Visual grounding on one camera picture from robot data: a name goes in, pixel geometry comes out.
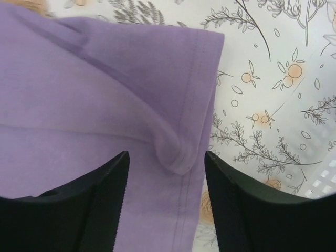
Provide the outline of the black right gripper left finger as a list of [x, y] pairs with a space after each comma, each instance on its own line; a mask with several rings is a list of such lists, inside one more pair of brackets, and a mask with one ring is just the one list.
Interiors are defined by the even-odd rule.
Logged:
[[114, 249], [130, 157], [33, 197], [1, 198], [1, 251]]

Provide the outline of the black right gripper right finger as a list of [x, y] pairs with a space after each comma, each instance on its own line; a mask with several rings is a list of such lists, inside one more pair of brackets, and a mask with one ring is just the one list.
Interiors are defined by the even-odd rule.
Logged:
[[335, 196], [288, 194], [213, 152], [205, 173], [220, 251], [335, 251]]

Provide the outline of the purple t shirt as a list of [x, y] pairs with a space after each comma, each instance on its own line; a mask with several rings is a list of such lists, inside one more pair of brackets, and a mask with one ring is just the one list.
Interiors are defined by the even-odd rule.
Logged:
[[[1, 2], [1, 198], [37, 197], [46, 191], [73, 181], [113, 159], [123, 151], [130, 157], [127, 184], [121, 209], [120, 220], [113, 251], [118, 251], [117, 240], [122, 225], [130, 172], [131, 154], [135, 158], [134, 168], [161, 167], [167, 169], [163, 175], [184, 176], [199, 165], [204, 165], [204, 156], [208, 149], [205, 142], [204, 126], [208, 119], [208, 107], [214, 106], [216, 75], [224, 45], [224, 35], [212, 31], [182, 28], [176, 26], [156, 26], [157, 28], [107, 28], [99, 30], [89, 17], [46, 18], [41, 13], [24, 5]], [[148, 75], [149, 65], [139, 59], [130, 63], [124, 52], [112, 49], [112, 56], [103, 56], [104, 49], [98, 39], [91, 35], [102, 35], [103, 31], [113, 31], [117, 46], [122, 39], [130, 35], [140, 35], [138, 48], [144, 45], [141, 33], [154, 38], [154, 54], [159, 54], [159, 45], [163, 38], [175, 37], [174, 46], [168, 45], [168, 64], [171, 60], [180, 61], [187, 72], [175, 72], [172, 84], [167, 78], [168, 70], [154, 67]], [[84, 134], [83, 132], [63, 131], [52, 133], [45, 130], [38, 133], [31, 127], [57, 126], [68, 122], [70, 128], [84, 126], [84, 131], [105, 131], [110, 116], [115, 111], [113, 105], [107, 105], [106, 96], [122, 95], [121, 101], [133, 98], [148, 115], [161, 112], [167, 116], [168, 123], [157, 119], [163, 130], [177, 134], [186, 133], [186, 140], [169, 134], [164, 140], [157, 138], [154, 148], [151, 144], [137, 143], [134, 139], [112, 136], [108, 139], [102, 134]], [[180, 150], [173, 151], [172, 146], [179, 144]], [[171, 192], [154, 192], [149, 201], [156, 196], [172, 196]], [[163, 212], [169, 217], [177, 213], [180, 203], [174, 207], [172, 198], [164, 203], [150, 203], [154, 212]], [[134, 228], [141, 231], [137, 222], [144, 210], [148, 217], [150, 207], [141, 207], [135, 203], [136, 210], [126, 213], [126, 238], [131, 245], [140, 245], [143, 239], [130, 235]]]

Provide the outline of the white plastic basket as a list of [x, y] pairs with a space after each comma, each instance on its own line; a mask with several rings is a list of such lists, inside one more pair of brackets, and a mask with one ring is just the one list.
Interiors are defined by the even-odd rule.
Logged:
[[335, 194], [335, 156], [324, 159], [308, 179], [302, 192], [304, 197], [314, 200]]

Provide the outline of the floral table mat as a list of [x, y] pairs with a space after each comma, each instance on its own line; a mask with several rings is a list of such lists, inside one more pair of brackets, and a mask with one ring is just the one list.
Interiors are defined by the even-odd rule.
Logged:
[[[24, 1], [24, 6], [46, 18], [88, 16], [99, 30], [107, 28], [157, 28], [156, 26], [174, 25], [201, 28], [225, 34], [226, 42], [216, 77], [216, 99], [210, 106], [208, 119], [205, 119], [205, 142], [210, 141], [209, 150], [229, 162], [239, 171], [266, 182], [266, 185], [286, 193], [303, 194], [302, 185], [317, 168], [328, 151], [335, 149], [335, 54], [320, 55], [322, 46], [327, 44], [322, 35], [332, 35], [335, 42], [335, 1]], [[175, 37], [163, 38], [159, 54], [154, 54], [154, 38], [141, 33], [143, 46], [138, 48], [140, 35], [130, 35], [117, 46], [113, 31], [103, 31], [102, 35], [91, 35], [98, 39], [104, 49], [103, 56], [112, 56], [112, 49], [129, 56], [130, 63], [139, 59], [149, 65], [149, 74], [156, 74], [154, 67], [168, 70], [167, 78], [176, 86], [179, 82], [175, 72], [187, 72], [180, 61], [171, 60], [168, 64], [168, 45], [174, 46]], [[167, 116], [161, 112], [148, 115], [141, 106], [121, 96], [106, 96], [102, 101], [113, 105], [115, 111], [107, 116], [109, 128], [105, 131], [84, 126], [70, 128], [68, 122], [57, 126], [31, 127], [24, 129], [61, 130], [88, 134], [102, 134], [134, 139], [151, 144], [153, 140], [164, 140], [164, 147], [173, 134], [186, 140], [186, 133], [172, 133], [161, 129], [157, 119], [168, 123]], [[182, 143], [178, 140], [172, 146]], [[122, 225], [117, 240], [118, 251], [218, 251], [212, 212], [206, 182], [203, 182], [203, 166], [189, 171], [184, 176], [168, 172], [161, 167], [135, 169], [135, 154], [131, 154], [132, 170], [128, 183]], [[150, 203], [163, 200], [168, 196], [149, 196], [156, 192], [171, 192], [174, 207], [180, 203], [179, 218], [163, 212], [154, 212]], [[143, 239], [140, 245], [130, 244], [126, 238], [126, 213], [136, 210], [135, 203], [150, 207], [148, 217], [144, 210], [139, 212], [139, 228], [147, 228], [137, 234], [131, 228], [130, 235]], [[176, 221], [176, 234], [170, 229], [154, 231], [159, 220]]]

